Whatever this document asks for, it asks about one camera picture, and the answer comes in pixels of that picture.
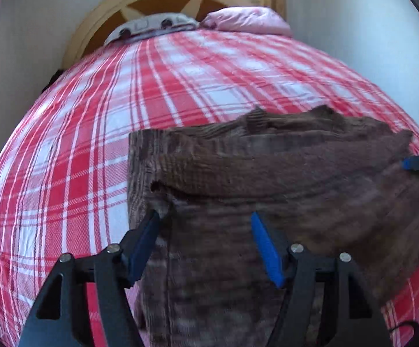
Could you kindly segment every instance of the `white wall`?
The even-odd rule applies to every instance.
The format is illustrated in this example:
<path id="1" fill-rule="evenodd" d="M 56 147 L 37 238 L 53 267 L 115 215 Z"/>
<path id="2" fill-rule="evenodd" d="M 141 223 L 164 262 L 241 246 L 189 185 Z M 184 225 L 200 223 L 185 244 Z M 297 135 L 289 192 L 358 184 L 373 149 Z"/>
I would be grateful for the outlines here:
<path id="1" fill-rule="evenodd" d="M 0 151 L 101 0 L 0 0 Z"/>
<path id="2" fill-rule="evenodd" d="M 297 39 L 377 84 L 419 125 L 419 12 L 410 0 L 287 0 Z"/>

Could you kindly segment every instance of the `brown garment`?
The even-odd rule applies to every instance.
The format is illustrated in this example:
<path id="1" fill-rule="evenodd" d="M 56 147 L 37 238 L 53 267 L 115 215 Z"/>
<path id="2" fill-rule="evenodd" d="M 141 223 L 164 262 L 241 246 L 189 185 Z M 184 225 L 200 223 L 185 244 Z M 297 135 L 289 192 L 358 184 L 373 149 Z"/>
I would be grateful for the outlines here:
<path id="1" fill-rule="evenodd" d="M 283 292 L 253 241 L 255 210 L 312 252 L 349 252 L 384 304 L 419 264 L 410 139 L 325 106 L 132 133 L 130 226 L 148 207 L 163 218 L 139 295 L 152 345 L 266 344 Z"/>

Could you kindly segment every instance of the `wooden headboard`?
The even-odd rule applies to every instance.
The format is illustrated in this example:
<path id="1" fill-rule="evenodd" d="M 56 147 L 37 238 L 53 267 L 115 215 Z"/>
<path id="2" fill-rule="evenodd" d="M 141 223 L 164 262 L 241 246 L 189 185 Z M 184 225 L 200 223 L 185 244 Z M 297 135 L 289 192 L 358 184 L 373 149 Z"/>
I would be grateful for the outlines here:
<path id="1" fill-rule="evenodd" d="M 182 12 L 197 21 L 228 6 L 249 6 L 249 0 L 103 0 L 83 20 L 68 44 L 62 67 L 68 69 L 100 48 L 123 23 L 155 13 Z"/>

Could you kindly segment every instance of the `silver bolt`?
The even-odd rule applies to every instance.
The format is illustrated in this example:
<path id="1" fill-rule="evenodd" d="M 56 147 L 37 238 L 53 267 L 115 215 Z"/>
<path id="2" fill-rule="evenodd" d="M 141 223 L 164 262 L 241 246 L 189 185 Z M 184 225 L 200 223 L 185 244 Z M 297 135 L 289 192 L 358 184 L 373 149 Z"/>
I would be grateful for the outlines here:
<path id="1" fill-rule="evenodd" d="M 71 254 L 63 253 L 58 259 L 60 262 L 68 262 L 71 259 Z"/>
<path id="2" fill-rule="evenodd" d="M 340 260 L 342 262 L 350 262 L 351 261 L 351 255 L 349 253 L 343 252 L 340 254 Z"/>
<path id="3" fill-rule="evenodd" d="M 107 246 L 107 252 L 108 253 L 116 253 L 120 249 L 121 249 L 121 247 L 120 247 L 119 244 L 109 244 Z"/>
<path id="4" fill-rule="evenodd" d="M 293 253 L 301 253 L 304 250 L 304 247 L 301 244 L 292 244 L 290 247 Z"/>

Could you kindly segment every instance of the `bed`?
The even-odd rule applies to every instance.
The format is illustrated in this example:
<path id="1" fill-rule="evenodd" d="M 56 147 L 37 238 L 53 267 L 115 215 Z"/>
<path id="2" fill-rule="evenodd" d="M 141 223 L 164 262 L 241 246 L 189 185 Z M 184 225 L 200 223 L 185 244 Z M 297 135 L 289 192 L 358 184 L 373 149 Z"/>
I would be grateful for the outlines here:
<path id="1" fill-rule="evenodd" d="M 232 120 L 255 106 L 298 113 L 327 104 L 393 130 L 419 128 L 376 85 L 291 38 L 199 29 L 138 43 L 109 33 L 151 13 L 209 12 L 248 0 L 105 0 L 67 47 L 63 75 L 26 113 L 0 154 L 0 339 L 16 346 L 32 302 L 63 252 L 95 254 L 128 230 L 128 134 Z M 90 299 L 95 289 L 88 286 Z M 134 291 L 128 293 L 130 301 Z M 95 301 L 96 343 L 105 344 Z M 382 308 L 388 328 L 419 323 L 419 268 Z M 394 346 L 412 337 L 392 333 Z"/>

